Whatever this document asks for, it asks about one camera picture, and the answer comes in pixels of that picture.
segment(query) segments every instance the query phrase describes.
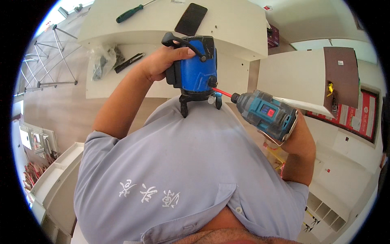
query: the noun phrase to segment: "yellow tape measure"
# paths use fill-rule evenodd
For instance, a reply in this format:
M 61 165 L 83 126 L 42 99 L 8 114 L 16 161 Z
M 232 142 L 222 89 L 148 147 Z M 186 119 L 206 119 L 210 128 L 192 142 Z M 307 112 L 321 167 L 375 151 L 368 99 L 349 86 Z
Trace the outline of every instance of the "yellow tape measure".
M 328 90 L 329 90 L 330 93 L 326 97 L 329 97 L 330 95 L 333 94 L 333 83 L 332 82 L 330 82 L 328 84 Z

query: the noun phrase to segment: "poster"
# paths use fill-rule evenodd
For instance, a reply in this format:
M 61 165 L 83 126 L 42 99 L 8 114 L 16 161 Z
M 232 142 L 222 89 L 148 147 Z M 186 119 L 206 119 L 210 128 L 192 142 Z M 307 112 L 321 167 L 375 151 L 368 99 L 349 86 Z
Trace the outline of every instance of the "poster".
M 338 104 L 335 119 L 310 111 L 307 111 L 306 116 L 330 123 L 374 143 L 378 124 L 378 99 L 378 95 L 362 89 L 357 109 Z

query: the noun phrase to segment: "black phone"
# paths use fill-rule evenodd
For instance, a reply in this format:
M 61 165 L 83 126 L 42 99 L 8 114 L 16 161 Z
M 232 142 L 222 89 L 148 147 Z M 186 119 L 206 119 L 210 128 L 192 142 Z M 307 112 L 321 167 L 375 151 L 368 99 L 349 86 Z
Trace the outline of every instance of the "black phone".
M 175 27 L 175 31 L 186 36 L 195 36 L 202 19 L 206 15 L 207 8 L 190 3 L 186 11 Z

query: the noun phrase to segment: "white cabinet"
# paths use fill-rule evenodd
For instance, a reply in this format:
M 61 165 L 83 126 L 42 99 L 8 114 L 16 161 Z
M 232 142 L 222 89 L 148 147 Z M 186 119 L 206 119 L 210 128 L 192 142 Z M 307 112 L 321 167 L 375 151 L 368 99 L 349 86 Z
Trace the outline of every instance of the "white cabinet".
M 52 163 L 31 189 L 31 211 L 56 244 L 70 243 L 76 215 L 73 196 L 84 143 L 75 143 Z

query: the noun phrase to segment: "sticker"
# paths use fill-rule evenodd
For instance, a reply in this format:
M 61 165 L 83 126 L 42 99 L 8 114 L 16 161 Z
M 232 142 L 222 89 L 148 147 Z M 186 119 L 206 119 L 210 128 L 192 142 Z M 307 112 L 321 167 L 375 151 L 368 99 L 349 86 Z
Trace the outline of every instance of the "sticker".
M 186 0 L 171 0 L 172 4 L 184 4 L 186 3 Z

